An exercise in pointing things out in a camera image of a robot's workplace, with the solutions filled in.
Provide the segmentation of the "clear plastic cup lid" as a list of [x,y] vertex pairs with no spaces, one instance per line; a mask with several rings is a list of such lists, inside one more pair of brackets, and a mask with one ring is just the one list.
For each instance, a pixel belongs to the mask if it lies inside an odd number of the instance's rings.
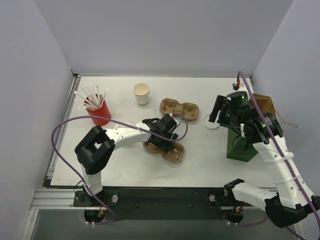
[[210,115],[207,114],[203,117],[203,125],[208,129],[208,130],[216,130],[220,127],[219,123],[216,122],[210,122]]

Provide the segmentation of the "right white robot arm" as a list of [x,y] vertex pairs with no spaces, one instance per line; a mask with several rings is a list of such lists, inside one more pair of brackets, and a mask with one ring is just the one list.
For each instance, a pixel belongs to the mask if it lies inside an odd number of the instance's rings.
[[259,114],[250,105],[246,91],[218,95],[209,122],[246,139],[262,157],[277,189],[271,192],[236,179],[224,186],[227,199],[261,209],[279,228],[294,225],[319,210],[320,198],[306,186],[295,167],[277,118],[270,112]]

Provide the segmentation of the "brown pulp cup carrier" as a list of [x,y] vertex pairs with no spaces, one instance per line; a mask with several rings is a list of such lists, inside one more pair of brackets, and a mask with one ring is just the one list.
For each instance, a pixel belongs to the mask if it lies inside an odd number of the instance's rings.
[[172,164],[178,164],[182,161],[185,148],[182,144],[174,142],[168,152],[164,152],[150,142],[143,142],[143,147],[152,154],[159,154],[161,157]]

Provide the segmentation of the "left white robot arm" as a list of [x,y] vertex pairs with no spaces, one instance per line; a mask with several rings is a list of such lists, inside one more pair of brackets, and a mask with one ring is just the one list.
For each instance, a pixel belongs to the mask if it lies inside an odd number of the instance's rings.
[[113,151],[131,144],[150,142],[167,153],[179,136],[175,133],[179,124],[179,120],[165,114],[162,118],[144,119],[133,127],[104,129],[99,125],[94,126],[74,150],[85,181],[84,199],[92,206],[101,203],[101,171],[106,167]]

